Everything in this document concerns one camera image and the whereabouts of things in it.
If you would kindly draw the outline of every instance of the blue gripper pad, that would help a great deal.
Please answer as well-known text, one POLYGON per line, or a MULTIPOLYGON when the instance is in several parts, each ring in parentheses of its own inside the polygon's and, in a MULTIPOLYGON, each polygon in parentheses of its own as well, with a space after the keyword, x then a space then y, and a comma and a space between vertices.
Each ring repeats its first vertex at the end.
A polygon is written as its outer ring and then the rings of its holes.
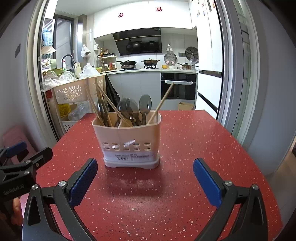
POLYGON ((92 159, 70 190, 69 203, 72 207, 78 206, 81 203, 97 171, 98 163, 95 159, 92 159))
POLYGON ((221 190, 199 159, 193 162, 193 172, 210 204, 218 208, 222 203, 221 190))
POLYGON ((21 141, 11 147, 8 147, 6 149, 6 156, 7 158, 12 158, 13 156, 16 156, 18 153, 24 151, 27 148, 27 143, 24 141, 21 141))

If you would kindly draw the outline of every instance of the speckled red table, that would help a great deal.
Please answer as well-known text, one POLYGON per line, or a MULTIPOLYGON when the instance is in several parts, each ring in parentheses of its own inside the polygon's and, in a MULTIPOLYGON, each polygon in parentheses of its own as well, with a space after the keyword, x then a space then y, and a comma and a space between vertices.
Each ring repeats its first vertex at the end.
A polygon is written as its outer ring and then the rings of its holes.
MULTIPOLYGON (((75 210, 98 240, 193 241, 215 211, 192 170, 202 157, 224 180, 261 189, 268 217, 269 240, 282 222, 264 176, 238 142, 205 111, 160 111, 160 165, 156 169, 107 168, 87 114, 53 148, 53 159, 38 170, 42 186, 67 180, 92 157, 98 173, 75 210)), ((70 235, 53 209, 65 237, 70 235)), ((221 237, 228 235, 235 207, 221 237)))

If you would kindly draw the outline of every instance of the chopstick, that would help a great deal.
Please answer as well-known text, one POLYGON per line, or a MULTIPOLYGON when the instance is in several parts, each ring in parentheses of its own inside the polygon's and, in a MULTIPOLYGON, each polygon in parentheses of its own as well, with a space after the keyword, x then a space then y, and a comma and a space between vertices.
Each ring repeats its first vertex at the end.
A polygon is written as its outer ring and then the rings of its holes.
POLYGON ((149 119, 149 121, 147 122, 147 125, 150 124, 150 122, 154 119, 154 117, 157 115, 157 112, 159 111, 159 109, 161 108, 161 106, 163 105, 163 102, 165 101, 166 97, 168 96, 170 90, 172 89, 174 83, 172 83, 170 85, 170 87, 168 88, 167 92, 165 93, 165 95, 163 96, 163 98, 161 99, 160 103, 158 104, 158 106, 156 107, 153 115, 151 116, 151 118, 149 119))
POLYGON ((100 92, 100 90, 99 90, 99 88, 98 88, 99 85, 98 85, 98 82, 97 82, 97 78, 96 78, 95 82, 96 82, 96 94, 97 94, 97 96, 98 96, 98 101, 99 101, 99 98, 102 100, 102 106, 103 106, 103 109, 104 109, 105 115, 107 116, 108 124, 109 124, 110 127, 113 127, 113 126, 112 126, 112 122, 111 122, 111 120, 110 120, 109 113, 108 113, 108 111, 107 111, 107 107, 106 107, 106 105, 105 105, 105 101, 104 101, 103 96, 102 96, 102 93, 100 92))
POLYGON ((92 97, 91 97, 91 95, 89 93, 89 90, 87 89, 88 87, 86 85, 84 85, 84 87, 85 87, 85 90, 86 90, 87 97, 89 98, 89 102, 90 102, 90 104, 91 104, 91 106, 92 106, 92 108, 94 110, 94 113, 96 114, 97 118, 99 119, 100 124, 102 126, 105 126, 103 120, 99 116, 98 110, 96 109, 96 105, 94 104, 94 101, 93 101, 93 99, 92 99, 92 97))
POLYGON ((113 110, 116 112, 116 114, 118 114, 118 116, 120 117, 120 119, 122 119, 122 121, 124 121, 125 124, 127 124, 129 127, 131 127, 131 125, 126 121, 126 119, 123 117, 123 115, 119 112, 119 110, 115 107, 115 105, 112 103, 112 101, 109 99, 109 97, 105 94, 105 92, 101 89, 100 86, 97 86, 98 89, 100 90, 100 92, 102 93, 102 95, 104 96, 104 98, 108 101, 108 103, 111 105, 111 107, 113 108, 113 110))

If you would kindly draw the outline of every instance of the human hand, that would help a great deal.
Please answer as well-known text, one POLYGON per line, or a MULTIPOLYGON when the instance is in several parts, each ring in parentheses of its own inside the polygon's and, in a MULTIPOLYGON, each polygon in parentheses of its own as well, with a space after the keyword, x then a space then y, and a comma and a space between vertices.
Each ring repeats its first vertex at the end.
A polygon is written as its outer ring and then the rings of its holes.
MULTIPOLYGON (((22 206, 18 197, 13 199, 12 209, 14 214, 10 218, 11 223, 19 226, 22 225, 24 218, 22 216, 22 206)), ((6 215, 0 212, 0 219, 6 220, 6 215)))

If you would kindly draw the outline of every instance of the bolt head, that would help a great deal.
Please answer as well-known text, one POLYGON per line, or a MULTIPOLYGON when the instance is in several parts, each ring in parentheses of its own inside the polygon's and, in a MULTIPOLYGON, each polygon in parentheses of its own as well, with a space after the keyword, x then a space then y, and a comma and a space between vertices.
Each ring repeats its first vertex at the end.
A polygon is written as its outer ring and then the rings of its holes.
POLYGON ((36 190, 38 188, 38 184, 34 184, 33 186, 32 186, 32 189, 33 190, 36 190))
POLYGON ((232 186, 232 184, 233 184, 232 181, 230 181, 230 180, 227 180, 227 181, 225 181, 224 183, 225 183, 225 185, 228 186, 228 187, 232 186))
POLYGON ((66 182, 65 181, 60 181, 59 182, 59 187, 63 187, 63 186, 65 186, 66 185, 66 182))
POLYGON ((254 190, 258 190, 258 189, 259 189, 259 187, 258 187, 257 184, 253 184, 253 185, 252 185, 252 188, 253 188, 254 190))

